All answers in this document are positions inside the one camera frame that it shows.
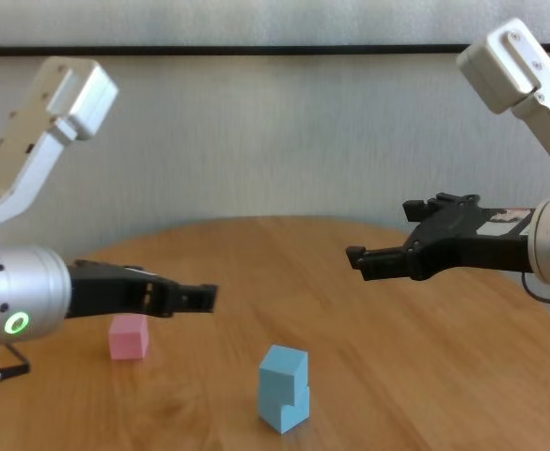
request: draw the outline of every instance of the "cable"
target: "cable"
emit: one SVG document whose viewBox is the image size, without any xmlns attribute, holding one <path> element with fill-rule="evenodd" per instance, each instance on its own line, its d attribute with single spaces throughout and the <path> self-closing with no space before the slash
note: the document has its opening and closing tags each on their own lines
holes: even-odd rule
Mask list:
<svg viewBox="0 0 550 451">
<path fill-rule="evenodd" d="M 537 295 L 534 293 L 527 284 L 526 274 L 524 272 L 521 273 L 521 285 L 523 285 L 524 290 L 526 293 L 534 298 L 536 301 L 539 301 L 541 303 L 550 303 L 550 298 L 543 298 L 542 296 Z"/>
<path fill-rule="evenodd" d="M 23 376 L 30 372 L 30 363 L 28 360 L 18 352 L 12 345 L 5 345 L 5 347 L 11 352 L 20 362 L 20 365 L 6 366 L 0 368 L 0 382 Z"/>
<path fill-rule="evenodd" d="M 550 304 L 550 298 L 544 298 L 543 296 L 539 296 L 529 288 L 529 285 L 527 284 L 526 274 L 524 272 L 521 273 L 521 284 L 523 285 L 523 288 L 526 291 L 526 293 L 532 298 L 534 298 L 536 301 Z"/>
</svg>

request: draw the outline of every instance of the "pink cube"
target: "pink cube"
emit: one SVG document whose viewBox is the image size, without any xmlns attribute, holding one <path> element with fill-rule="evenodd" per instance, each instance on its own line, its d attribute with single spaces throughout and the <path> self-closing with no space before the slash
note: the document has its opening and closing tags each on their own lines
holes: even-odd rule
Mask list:
<svg viewBox="0 0 550 451">
<path fill-rule="evenodd" d="M 147 353 L 149 331 L 145 315 L 116 315 L 109 328 L 112 360 L 140 360 Z"/>
</svg>

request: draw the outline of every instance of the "wall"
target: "wall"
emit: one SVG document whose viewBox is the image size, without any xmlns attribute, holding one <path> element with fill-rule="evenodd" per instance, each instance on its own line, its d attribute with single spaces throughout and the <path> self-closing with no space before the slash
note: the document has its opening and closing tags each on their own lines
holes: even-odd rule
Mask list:
<svg viewBox="0 0 550 451">
<path fill-rule="evenodd" d="M 514 16 L 550 42 L 550 0 L 0 0 L 0 45 L 468 43 Z"/>
<path fill-rule="evenodd" d="M 40 59 L 0 59 L 0 133 Z M 66 256 L 205 218 L 317 214 L 406 228 L 440 191 L 550 195 L 550 158 L 452 55 L 101 58 L 121 94 L 3 241 Z"/>
</svg>

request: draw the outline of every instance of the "light blue block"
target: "light blue block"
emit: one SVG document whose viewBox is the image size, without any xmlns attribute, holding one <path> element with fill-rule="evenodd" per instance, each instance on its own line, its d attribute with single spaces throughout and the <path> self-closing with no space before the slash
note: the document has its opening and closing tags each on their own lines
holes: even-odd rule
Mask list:
<svg viewBox="0 0 550 451">
<path fill-rule="evenodd" d="M 310 416 L 310 387 L 306 387 L 295 406 L 281 406 L 272 402 L 270 398 L 262 397 L 259 398 L 258 404 L 260 418 L 284 434 Z"/>
<path fill-rule="evenodd" d="M 259 396 L 296 406 L 307 386 L 307 352 L 273 345 L 259 366 Z"/>
</svg>

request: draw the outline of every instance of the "table surface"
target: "table surface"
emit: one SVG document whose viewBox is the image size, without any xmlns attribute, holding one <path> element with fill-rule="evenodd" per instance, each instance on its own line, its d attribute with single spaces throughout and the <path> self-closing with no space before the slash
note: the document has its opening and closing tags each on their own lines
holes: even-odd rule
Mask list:
<svg viewBox="0 0 550 451">
<path fill-rule="evenodd" d="M 0 385 L 0 451 L 550 450 L 548 312 L 494 272 L 364 282 L 344 253 L 402 242 L 248 218 L 89 256 L 218 284 L 215 313 L 150 319 L 141 362 L 110 361 L 112 317 L 20 345 L 33 372 Z M 309 353 L 311 416 L 283 436 L 257 415 L 273 344 Z"/>
</svg>

